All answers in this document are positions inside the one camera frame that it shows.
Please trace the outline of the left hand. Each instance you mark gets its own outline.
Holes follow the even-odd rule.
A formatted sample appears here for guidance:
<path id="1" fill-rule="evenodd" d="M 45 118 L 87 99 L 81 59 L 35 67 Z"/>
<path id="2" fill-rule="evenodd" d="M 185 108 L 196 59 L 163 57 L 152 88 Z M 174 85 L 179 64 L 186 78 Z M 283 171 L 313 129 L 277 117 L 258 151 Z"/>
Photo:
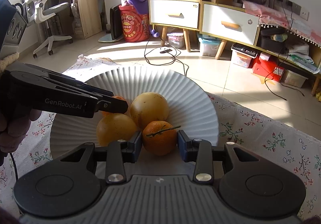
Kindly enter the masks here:
<path id="1" fill-rule="evenodd" d="M 18 115 L 8 120 L 1 114 L 1 151 L 11 153 L 17 150 L 19 144 L 29 131 L 31 122 L 36 121 L 42 111 L 32 109 L 27 115 Z"/>

